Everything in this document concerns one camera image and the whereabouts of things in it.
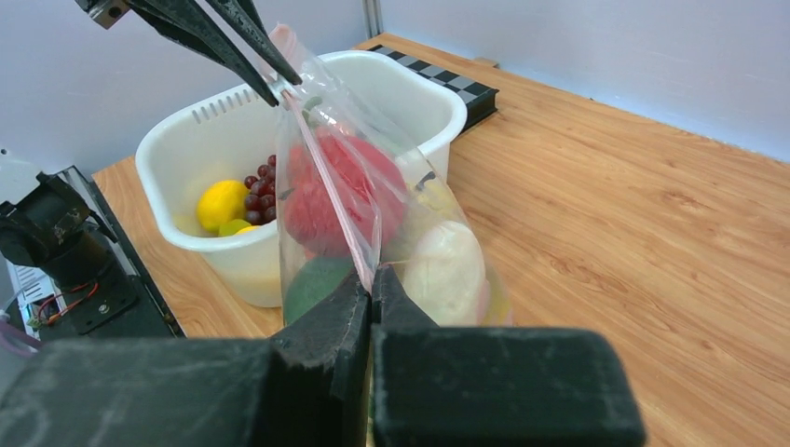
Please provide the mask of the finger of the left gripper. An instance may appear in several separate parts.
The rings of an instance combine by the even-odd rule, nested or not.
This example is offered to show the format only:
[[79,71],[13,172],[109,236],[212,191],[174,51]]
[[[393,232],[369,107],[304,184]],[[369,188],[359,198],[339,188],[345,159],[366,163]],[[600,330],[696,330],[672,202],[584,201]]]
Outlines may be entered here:
[[220,26],[193,0],[77,0],[78,6],[103,28],[111,28],[133,11],[160,35],[235,73],[270,106],[279,100],[257,69]]
[[302,84],[301,76],[270,40],[253,0],[207,0],[207,3],[275,73],[294,86]]

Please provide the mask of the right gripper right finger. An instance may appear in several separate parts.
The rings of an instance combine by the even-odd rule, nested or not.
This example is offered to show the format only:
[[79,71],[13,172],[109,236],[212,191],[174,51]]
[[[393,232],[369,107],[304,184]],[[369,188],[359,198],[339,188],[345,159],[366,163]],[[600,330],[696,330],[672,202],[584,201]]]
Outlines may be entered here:
[[379,446],[643,446],[615,349],[597,332],[441,327],[378,269],[372,411]]

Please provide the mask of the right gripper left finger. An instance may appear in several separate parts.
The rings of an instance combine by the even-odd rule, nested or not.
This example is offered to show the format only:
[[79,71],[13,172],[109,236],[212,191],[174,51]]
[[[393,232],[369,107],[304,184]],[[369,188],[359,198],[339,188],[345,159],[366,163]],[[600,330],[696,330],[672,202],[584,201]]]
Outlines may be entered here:
[[363,446],[372,304],[357,275],[268,340],[263,446]]

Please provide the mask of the green lime toy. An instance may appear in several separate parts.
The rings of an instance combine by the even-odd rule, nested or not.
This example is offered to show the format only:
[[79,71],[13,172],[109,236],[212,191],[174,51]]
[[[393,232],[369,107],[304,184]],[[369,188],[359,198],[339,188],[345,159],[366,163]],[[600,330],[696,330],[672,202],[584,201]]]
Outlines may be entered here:
[[330,295],[353,269],[349,258],[315,257],[307,261],[286,289],[282,306],[284,324],[292,324]]

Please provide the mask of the white eggplant toy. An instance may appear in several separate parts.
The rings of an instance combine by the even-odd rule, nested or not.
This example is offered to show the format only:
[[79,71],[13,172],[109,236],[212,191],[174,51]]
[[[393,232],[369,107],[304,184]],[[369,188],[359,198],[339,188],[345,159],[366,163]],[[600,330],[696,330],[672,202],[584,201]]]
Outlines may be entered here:
[[463,223],[431,227],[417,241],[400,280],[412,301],[441,326],[477,325],[483,319],[484,256]]

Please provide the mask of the yellow pear toy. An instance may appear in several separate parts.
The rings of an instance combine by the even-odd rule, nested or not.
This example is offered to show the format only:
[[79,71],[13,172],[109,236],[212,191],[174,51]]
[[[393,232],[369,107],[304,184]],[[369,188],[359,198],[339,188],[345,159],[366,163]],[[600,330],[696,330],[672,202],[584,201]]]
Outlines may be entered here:
[[416,200],[428,210],[447,220],[458,220],[459,206],[455,195],[441,178],[423,179],[415,185]]

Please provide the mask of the clear zip top bag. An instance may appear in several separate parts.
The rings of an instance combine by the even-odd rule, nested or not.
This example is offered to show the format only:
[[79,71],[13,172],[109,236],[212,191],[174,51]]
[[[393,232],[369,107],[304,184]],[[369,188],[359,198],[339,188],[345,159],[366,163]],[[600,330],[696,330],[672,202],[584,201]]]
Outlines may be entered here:
[[318,56],[284,24],[270,37],[302,79],[279,96],[285,323],[348,279],[372,291],[390,273],[441,326],[511,325],[503,284],[446,181],[464,102],[378,51]]

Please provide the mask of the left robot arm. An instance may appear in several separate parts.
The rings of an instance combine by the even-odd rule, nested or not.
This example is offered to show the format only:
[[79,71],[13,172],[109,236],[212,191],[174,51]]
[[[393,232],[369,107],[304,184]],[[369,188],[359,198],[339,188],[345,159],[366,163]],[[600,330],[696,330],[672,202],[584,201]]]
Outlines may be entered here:
[[[80,1],[78,6],[104,29],[133,11],[160,35],[230,70],[274,109],[285,100],[280,86],[302,79],[269,38],[252,1],[211,1],[210,7],[277,74],[265,77],[248,61],[196,1]],[[134,276],[141,261],[125,233],[110,226],[59,174],[46,174],[12,156],[2,156],[1,254],[14,265],[38,268],[58,292],[23,314],[45,340],[89,335],[174,336],[183,332],[147,273]]]

